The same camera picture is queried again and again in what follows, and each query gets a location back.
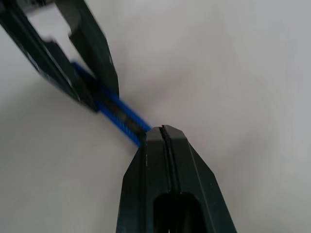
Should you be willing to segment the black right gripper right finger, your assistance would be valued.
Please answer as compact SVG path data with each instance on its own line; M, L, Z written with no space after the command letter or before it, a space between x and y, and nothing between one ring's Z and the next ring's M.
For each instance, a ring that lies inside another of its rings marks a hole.
M184 133L162 126L175 191L174 233L235 233L237 230L212 170Z

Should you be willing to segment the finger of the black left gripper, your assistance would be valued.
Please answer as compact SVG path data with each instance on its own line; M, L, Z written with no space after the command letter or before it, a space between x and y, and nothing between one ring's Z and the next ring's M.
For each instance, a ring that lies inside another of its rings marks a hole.
M76 102L94 112L98 106L84 79L60 46L43 40L15 0L0 2L0 24L38 73Z
M107 39L84 0L57 0L58 10L68 23L69 39L93 72L113 94L119 95L118 76Z

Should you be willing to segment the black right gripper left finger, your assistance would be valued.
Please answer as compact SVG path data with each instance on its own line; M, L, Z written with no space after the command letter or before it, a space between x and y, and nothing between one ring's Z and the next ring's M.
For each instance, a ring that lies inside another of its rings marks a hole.
M146 133L122 181L118 233L174 232L173 182L169 162L170 125Z

